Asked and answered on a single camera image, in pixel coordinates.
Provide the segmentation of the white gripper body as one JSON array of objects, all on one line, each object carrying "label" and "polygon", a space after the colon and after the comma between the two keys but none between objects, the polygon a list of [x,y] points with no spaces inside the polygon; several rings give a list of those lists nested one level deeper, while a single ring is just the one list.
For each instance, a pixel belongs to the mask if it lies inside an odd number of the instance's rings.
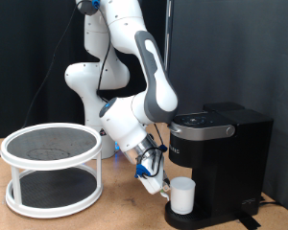
[{"label": "white gripper body", "polygon": [[160,149],[150,149],[139,156],[135,177],[151,195],[162,190],[163,165],[164,157]]}]

